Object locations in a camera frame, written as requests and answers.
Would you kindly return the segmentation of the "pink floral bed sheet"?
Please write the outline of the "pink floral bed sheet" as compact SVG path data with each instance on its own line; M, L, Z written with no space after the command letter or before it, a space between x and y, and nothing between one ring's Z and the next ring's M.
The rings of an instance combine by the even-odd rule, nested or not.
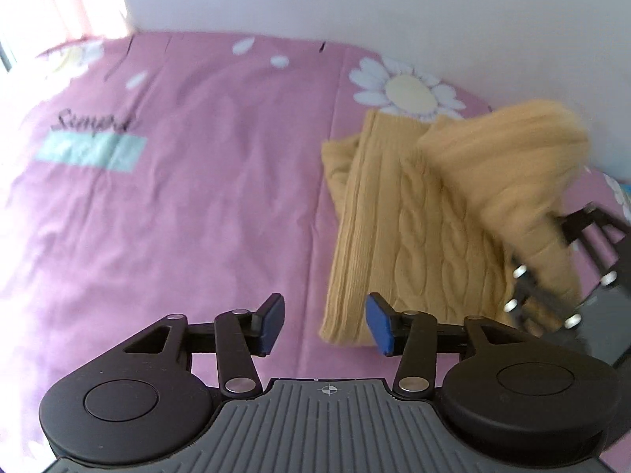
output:
M404 449L354 445L366 410L412 420L382 391L395 362L319 338L337 218L321 146L365 113L474 116L452 80L341 44L142 33L61 47L1 89L1 464L69 471L39 427L57 380L171 313L193 321L286 300L269 421L248 443L269 472L395 472Z

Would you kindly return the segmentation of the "yellow cable-knit cardigan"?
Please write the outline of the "yellow cable-knit cardigan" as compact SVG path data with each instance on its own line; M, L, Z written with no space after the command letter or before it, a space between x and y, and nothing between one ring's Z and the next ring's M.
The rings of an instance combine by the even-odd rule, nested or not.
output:
M372 292L445 324L503 320L517 264L577 306L558 216L588 151L580 118L555 101L430 124L368 112L361 132L322 147L339 231L321 338L370 345Z

